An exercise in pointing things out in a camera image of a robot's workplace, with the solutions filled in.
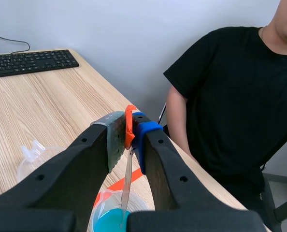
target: orange plastic piece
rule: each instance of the orange plastic piece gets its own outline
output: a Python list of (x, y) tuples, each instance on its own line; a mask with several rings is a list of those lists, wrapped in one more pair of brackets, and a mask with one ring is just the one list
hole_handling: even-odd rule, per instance
[(133, 117), (132, 117), (132, 110), (136, 110), (136, 106), (128, 105), (125, 109), (125, 142), (124, 146), (127, 150), (129, 150), (132, 140), (135, 138), (133, 134)]

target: black keyboard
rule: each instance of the black keyboard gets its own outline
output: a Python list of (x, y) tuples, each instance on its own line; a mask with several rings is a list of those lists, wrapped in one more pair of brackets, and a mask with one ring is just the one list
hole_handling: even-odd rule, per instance
[(78, 66), (69, 50), (0, 55), (0, 77)]

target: clear plastic container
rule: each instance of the clear plastic container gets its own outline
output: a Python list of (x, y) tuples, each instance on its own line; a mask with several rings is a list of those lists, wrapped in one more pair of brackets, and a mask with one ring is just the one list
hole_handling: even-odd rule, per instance
[(65, 150), (64, 147), (44, 147), (37, 140), (32, 142), (32, 149), (21, 146), (24, 156), (23, 161), (18, 167), (16, 179), (19, 183), (21, 180), (30, 175), (34, 170), (39, 168), (53, 156)]
[[(100, 200), (92, 210), (91, 231), (94, 232), (94, 226), (98, 219), (111, 209), (121, 207), (122, 191), (104, 190), (100, 193)], [(130, 213), (136, 211), (147, 211), (147, 204), (135, 193), (129, 193), (129, 203), (127, 211)]]

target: gray wall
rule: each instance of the gray wall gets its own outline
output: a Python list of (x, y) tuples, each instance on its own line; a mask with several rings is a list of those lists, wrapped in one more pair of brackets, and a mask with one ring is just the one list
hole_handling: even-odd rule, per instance
[[(32, 50), (69, 47), (151, 119), (162, 73), (197, 39), (225, 26), (263, 26), (279, 0), (0, 0), (0, 36)], [(0, 53), (25, 45), (0, 40)], [(277, 157), (287, 160), (287, 146)]]

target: cable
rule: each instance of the cable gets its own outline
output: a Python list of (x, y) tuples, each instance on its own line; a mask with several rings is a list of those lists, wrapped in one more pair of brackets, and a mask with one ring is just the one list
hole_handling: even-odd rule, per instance
[(0, 37), (0, 39), (8, 40), (8, 41), (13, 41), (13, 42), (18, 42), (18, 43), (25, 43), (25, 44), (27, 44), (27, 45), (29, 46), (28, 50), (16, 51), (16, 52), (12, 52), (11, 54), (17, 53), (17, 52), (27, 52), (27, 51), (29, 51), (29, 49), (31, 48), (30, 45), (29, 45), (29, 43), (24, 42), (24, 41), (20, 41), (20, 40), (10, 40), (10, 39), (6, 39), (6, 38), (3, 38), (3, 37)]

